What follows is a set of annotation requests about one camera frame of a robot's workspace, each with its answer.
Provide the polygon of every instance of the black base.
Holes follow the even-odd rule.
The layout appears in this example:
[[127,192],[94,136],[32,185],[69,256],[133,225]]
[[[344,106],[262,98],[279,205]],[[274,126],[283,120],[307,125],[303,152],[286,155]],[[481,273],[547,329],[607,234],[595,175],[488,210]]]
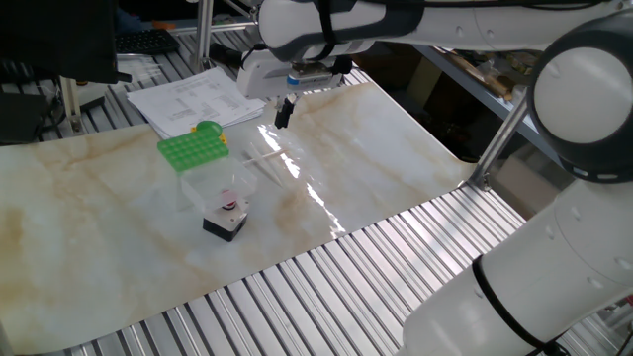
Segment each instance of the black base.
[[215,236],[223,239],[226,242],[231,242],[233,241],[237,233],[244,227],[244,224],[246,223],[246,219],[248,219],[248,217],[244,218],[244,220],[241,221],[239,225],[237,226],[237,228],[233,231],[225,230],[206,219],[202,223],[202,228],[205,231],[214,234]]
[[100,105],[103,105],[103,103],[105,102],[106,102],[106,93],[104,92],[104,95],[102,97],[99,97],[91,102],[84,103],[82,106],[80,106],[79,111],[82,113],[87,112],[92,108],[96,108]]

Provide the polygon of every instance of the marble-pattern mat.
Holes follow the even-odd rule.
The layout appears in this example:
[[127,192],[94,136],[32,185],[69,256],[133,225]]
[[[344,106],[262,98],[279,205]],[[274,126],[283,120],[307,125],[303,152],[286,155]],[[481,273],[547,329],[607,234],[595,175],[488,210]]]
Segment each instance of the marble-pattern mat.
[[86,342],[454,189],[457,160],[374,84],[302,98],[226,129],[271,159],[256,165],[248,223],[232,243],[174,212],[147,125],[0,148],[0,320],[17,354]]

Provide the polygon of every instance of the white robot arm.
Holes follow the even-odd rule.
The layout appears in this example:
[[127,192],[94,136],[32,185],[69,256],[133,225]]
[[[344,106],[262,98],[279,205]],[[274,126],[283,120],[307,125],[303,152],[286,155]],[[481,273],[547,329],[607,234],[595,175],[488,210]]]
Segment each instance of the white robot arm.
[[377,40],[546,49],[527,105],[579,180],[414,311],[399,355],[559,355],[559,335],[633,293],[633,14],[619,1],[553,1],[261,5],[267,49],[245,55],[238,78],[251,97],[333,86],[333,58]]
[[[247,98],[283,101],[291,93],[334,87],[348,73],[335,61],[351,67],[343,55],[365,51],[376,40],[459,49],[544,49],[570,29],[611,14],[621,5],[618,0],[329,3],[265,0],[261,4],[258,25],[266,49],[244,56],[237,79]],[[278,127],[286,126],[288,117],[282,121],[276,122]]]

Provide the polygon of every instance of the metal pole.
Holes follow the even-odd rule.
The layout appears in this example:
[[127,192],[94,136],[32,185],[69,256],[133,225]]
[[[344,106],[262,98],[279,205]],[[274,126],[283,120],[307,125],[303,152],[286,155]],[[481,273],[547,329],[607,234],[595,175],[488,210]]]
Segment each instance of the metal pole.
[[2,327],[2,322],[0,322],[0,356],[14,356],[9,344],[9,338]]
[[74,135],[86,134],[86,130],[81,122],[81,110],[79,107],[79,95],[77,93],[77,82],[74,79],[59,77],[61,83],[61,98],[63,99],[64,110],[70,129]]
[[469,182],[475,183],[480,188],[488,188],[486,185],[487,173],[493,166],[493,163],[497,160],[503,149],[507,146],[507,143],[512,138],[512,135],[516,132],[516,128],[523,122],[527,115],[527,100],[525,96],[523,99],[514,106],[512,111],[509,112],[507,118],[498,129],[497,134],[488,145],[484,155],[480,158],[475,167],[475,171],[469,178]]
[[233,10],[237,11],[238,13],[240,13],[243,17],[245,17],[246,19],[251,18],[250,13],[248,13],[247,11],[245,11],[244,9],[240,8],[239,5],[235,4],[234,2],[232,2],[231,0],[223,0],[227,5],[229,5],[231,8],[233,8]]
[[198,33],[194,65],[199,72],[208,68],[209,46],[211,45],[211,21],[214,17],[214,0],[198,2]]

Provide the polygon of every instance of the paper document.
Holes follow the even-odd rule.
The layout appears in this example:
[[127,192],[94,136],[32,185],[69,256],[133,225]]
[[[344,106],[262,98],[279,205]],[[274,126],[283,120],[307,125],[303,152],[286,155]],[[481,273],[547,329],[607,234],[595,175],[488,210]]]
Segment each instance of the paper document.
[[212,120],[227,127],[261,115],[265,103],[248,100],[220,68],[187,79],[128,93],[133,103],[163,138],[191,131]]

